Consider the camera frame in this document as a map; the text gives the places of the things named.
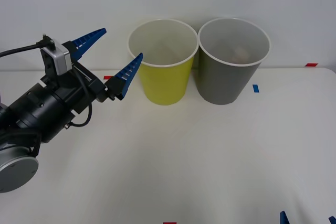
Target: tape marker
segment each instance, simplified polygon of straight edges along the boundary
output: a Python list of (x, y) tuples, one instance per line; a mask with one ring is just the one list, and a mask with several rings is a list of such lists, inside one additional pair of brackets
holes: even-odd
[(316, 67), (318, 63), (307, 63), (305, 67)]
[(104, 80), (110, 80), (113, 76), (104, 76)]
[(258, 85), (253, 84), (252, 86), (253, 86), (253, 90), (254, 90), (254, 92), (255, 92), (255, 93), (259, 93)]

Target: red tape marker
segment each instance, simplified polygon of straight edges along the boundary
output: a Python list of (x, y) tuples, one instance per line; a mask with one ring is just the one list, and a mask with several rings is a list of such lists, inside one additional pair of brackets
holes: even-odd
[(307, 63), (305, 67), (316, 67), (318, 63)]
[(110, 80), (113, 76), (104, 76), (104, 80)]

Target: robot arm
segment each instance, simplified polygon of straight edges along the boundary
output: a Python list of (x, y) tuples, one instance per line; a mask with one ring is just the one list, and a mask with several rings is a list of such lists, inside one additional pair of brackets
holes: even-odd
[[(126, 95), (142, 54), (105, 83), (78, 62), (105, 33), (103, 28), (63, 44), (44, 35), (34, 45), (41, 48), (46, 73), (41, 81), (45, 86), (35, 84), (9, 107), (0, 104), (0, 193), (17, 189), (34, 176), (41, 142), (48, 143), (63, 128), (87, 125), (92, 101), (122, 100)], [(16, 52), (3, 52), (0, 57)], [(80, 114), (87, 107), (85, 123), (72, 123), (72, 111)]]

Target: white tabletop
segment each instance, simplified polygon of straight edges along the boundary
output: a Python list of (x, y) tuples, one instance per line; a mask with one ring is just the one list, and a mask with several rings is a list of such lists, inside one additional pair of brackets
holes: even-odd
[[(42, 76), (0, 72), (2, 102)], [(0, 223), (271, 224), (283, 210), (291, 224), (329, 223), (335, 150), (330, 70), (259, 69), (229, 105), (204, 101), (193, 78), (180, 102), (155, 105), (135, 79), (42, 145), (36, 176), (0, 194)]]

